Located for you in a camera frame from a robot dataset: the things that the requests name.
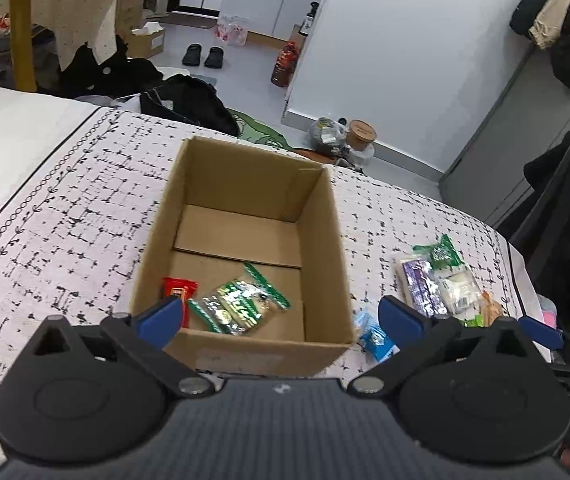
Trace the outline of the blue snack packet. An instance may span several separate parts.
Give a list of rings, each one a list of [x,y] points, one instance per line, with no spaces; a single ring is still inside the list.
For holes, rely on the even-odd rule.
[[[353,322],[358,344],[376,363],[392,356],[396,344],[367,311],[358,312]]]

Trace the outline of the orange snack packet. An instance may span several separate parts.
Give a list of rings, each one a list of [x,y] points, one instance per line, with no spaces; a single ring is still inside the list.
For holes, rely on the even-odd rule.
[[[496,301],[490,292],[481,293],[480,315],[483,327],[489,327],[504,314],[502,305]]]

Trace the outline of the purple snack packet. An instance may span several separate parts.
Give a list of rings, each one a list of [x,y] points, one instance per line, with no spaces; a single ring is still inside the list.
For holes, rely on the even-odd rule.
[[[405,256],[396,262],[405,302],[426,318],[447,315],[434,269],[430,261],[421,256]]]

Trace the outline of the red snack packet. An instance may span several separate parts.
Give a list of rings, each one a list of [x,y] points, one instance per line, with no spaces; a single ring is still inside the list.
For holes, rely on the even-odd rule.
[[[189,306],[188,300],[196,295],[198,284],[185,278],[164,278],[162,280],[163,296],[175,296],[181,299],[182,322],[181,328],[189,326]]]

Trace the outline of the white snack packet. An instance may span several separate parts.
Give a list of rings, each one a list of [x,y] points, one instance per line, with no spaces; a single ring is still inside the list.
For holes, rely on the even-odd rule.
[[[466,266],[439,270],[434,276],[440,299],[440,314],[456,318],[473,318],[480,313],[482,292]]]

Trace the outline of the green silver snack packet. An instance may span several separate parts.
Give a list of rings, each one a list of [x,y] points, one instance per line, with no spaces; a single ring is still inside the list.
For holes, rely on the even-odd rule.
[[[244,263],[242,275],[225,282],[198,299],[187,300],[209,332],[244,336],[277,312],[287,312],[291,303],[251,263]]]

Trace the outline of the brown cardboard box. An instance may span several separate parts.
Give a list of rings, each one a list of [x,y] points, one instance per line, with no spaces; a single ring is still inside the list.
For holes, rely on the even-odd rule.
[[[330,171],[266,148],[194,136],[183,142],[149,232],[128,308],[162,295],[164,278],[211,294],[252,264],[291,307],[242,336],[196,314],[166,352],[197,370],[304,377],[355,341]]]

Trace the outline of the patterned bed cover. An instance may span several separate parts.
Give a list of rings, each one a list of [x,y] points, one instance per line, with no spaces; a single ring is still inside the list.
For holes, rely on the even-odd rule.
[[[128,305],[170,168],[195,127],[92,108],[0,206],[0,378],[50,314],[98,322]],[[539,309],[524,262],[498,232],[425,195],[335,168],[351,304],[397,294],[391,258],[448,234],[511,315]],[[3,454],[0,450],[0,462]]]

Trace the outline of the brown lidded jar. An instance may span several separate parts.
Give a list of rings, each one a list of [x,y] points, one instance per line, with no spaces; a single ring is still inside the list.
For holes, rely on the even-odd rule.
[[[355,119],[348,125],[347,144],[355,151],[364,152],[373,146],[377,139],[375,129],[367,122]]]

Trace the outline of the clear bag of items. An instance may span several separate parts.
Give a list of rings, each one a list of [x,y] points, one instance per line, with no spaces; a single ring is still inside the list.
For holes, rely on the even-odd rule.
[[[339,157],[347,140],[347,129],[330,117],[320,117],[309,128],[310,144],[317,153]]]

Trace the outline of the green floor rug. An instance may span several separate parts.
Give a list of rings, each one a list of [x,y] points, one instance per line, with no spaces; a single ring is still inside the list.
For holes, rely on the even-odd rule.
[[[268,145],[272,148],[292,151],[294,148],[287,142],[286,138],[272,127],[258,122],[253,117],[238,112],[230,108],[228,110],[235,119],[239,129],[239,139],[253,144]]]

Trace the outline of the black bag on floor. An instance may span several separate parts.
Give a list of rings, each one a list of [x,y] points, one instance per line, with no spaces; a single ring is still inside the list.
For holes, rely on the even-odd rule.
[[[240,129],[207,82],[177,74],[140,94],[140,112],[238,138]]]

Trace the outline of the left black slipper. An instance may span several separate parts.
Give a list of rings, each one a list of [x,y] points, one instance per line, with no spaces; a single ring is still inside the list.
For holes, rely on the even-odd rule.
[[[182,65],[186,67],[198,67],[201,63],[201,50],[200,44],[190,44],[182,58]]]

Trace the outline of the black slipper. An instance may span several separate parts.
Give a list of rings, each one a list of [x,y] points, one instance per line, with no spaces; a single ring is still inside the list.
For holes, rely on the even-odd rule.
[[[201,63],[201,50],[200,44],[190,44],[182,58],[182,65],[186,67],[198,67]]]
[[[221,47],[211,47],[204,61],[204,67],[220,70],[224,63],[224,50]]]

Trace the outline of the right black slipper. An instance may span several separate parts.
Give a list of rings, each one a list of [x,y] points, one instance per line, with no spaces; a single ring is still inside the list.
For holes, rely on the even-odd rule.
[[[220,70],[224,63],[224,50],[221,47],[211,47],[204,61],[204,67]]]

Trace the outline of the open cardboard box with paper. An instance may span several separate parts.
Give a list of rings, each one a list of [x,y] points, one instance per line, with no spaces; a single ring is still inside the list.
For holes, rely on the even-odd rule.
[[[159,22],[146,22],[132,29],[124,40],[129,58],[152,58],[164,49],[166,30]]]

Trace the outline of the red oil bottle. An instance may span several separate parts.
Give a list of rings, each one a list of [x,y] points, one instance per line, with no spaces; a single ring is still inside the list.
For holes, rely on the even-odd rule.
[[[294,73],[299,57],[299,49],[293,41],[288,41],[280,51],[274,65],[271,83],[279,88],[286,88]]]

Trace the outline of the pink white plastic bag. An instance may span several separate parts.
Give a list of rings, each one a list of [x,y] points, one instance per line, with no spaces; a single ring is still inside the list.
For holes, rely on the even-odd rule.
[[[238,15],[221,14],[216,21],[214,38],[227,47],[243,47],[246,44],[250,21]]]

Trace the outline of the yellow round table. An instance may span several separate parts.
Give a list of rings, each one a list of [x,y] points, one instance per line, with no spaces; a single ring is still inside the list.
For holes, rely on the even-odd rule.
[[[10,54],[15,87],[22,92],[37,92],[32,49],[32,0],[8,0]]]

